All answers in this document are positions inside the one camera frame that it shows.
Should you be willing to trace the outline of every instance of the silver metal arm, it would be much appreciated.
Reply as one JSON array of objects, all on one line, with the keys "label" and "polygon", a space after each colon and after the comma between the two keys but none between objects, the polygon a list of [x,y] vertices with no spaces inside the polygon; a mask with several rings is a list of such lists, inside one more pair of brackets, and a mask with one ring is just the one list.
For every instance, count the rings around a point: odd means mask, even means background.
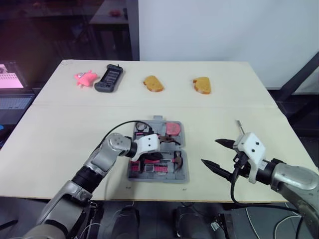
[{"label": "silver metal arm", "polygon": [[319,238],[319,176],[307,168],[279,163],[270,186],[298,209],[313,237]]},{"label": "silver metal arm", "polygon": [[[217,139],[216,142],[236,151],[234,158],[236,176],[239,174],[249,178],[251,183],[259,181],[270,185],[271,189],[280,193],[297,208],[312,236],[319,238],[319,176],[315,172],[287,165],[277,159],[267,161],[264,145],[251,132],[239,136],[236,141]],[[214,173],[224,177],[232,184],[236,182],[234,173],[220,168],[218,164],[211,161],[202,161]]]},{"label": "silver metal arm", "polygon": [[119,133],[110,134],[89,156],[72,180],[67,181],[43,209],[37,226],[22,239],[65,239],[76,236],[85,218],[84,208],[92,193],[113,167],[118,156],[134,157],[141,148],[157,151],[160,146],[156,134],[131,142]]}]

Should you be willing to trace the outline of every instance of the laptop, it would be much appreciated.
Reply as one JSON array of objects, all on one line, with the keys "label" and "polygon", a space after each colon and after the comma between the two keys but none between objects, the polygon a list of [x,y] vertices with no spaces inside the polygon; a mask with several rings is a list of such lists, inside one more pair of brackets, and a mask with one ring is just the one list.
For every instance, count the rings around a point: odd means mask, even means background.
[{"label": "laptop", "polygon": [[35,94],[15,62],[0,62],[0,124],[17,124]]}]

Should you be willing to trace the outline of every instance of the wooden table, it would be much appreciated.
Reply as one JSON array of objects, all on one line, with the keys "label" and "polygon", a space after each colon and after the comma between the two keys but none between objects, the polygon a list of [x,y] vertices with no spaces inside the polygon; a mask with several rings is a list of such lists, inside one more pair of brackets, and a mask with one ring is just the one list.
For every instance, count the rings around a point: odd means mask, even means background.
[{"label": "wooden table", "polygon": [[[233,169],[235,152],[214,140],[236,139],[241,132],[235,120],[260,138],[268,160],[275,157],[318,172],[247,63],[119,62],[125,74],[114,93],[75,85],[72,75],[76,72],[92,69],[101,75],[109,63],[68,60],[60,64],[0,151],[1,196],[52,198],[109,129],[127,120],[151,120],[153,115],[183,123],[189,182],[130,182],[126,176],[129,160],[119,157],[93,199],[231,202],[230,183],[212,173],[200,159]],[[192,88],[191,79],[199,73],[210,77],[211,95],[201,95]],[[165,86],[163,92],[151,93],[145,88],[142,80],[148,74],[159,77]],[[233,84],[231,76],[238,79]],[[131,136],[133,124],[116,132]],[[245,202],[285,201],[269,186],[250,184],[244,178],[238,180],[235,195]]]}]

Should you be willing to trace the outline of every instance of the white wall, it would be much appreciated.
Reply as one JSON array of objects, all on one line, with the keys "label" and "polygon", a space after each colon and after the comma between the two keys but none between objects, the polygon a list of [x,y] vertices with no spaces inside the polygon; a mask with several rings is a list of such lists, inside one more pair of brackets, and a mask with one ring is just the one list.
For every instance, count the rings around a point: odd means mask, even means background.
[{"label": "white wall", "polygon": [[319,50],[319,1],[139,0],[139,28],[140,60],[248,61],[277,89]]}]

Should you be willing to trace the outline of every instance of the toast slice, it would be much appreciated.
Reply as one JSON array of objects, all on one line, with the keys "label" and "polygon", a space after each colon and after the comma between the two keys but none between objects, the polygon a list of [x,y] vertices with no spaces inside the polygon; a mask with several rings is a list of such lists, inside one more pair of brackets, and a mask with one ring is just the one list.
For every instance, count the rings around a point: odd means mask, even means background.
[{"label": "toast slice", "polygon": [[208,77],[198,77],[193,80],[195,90],[208,95],[211,92],[210,81]]},{"label": "toast slice", "polygon": [[147,76],[143,83],[146,85],[149,91],[160,92],[164,90],[164,86],[161,84],[158,78],[156,78],[156,76]]}]

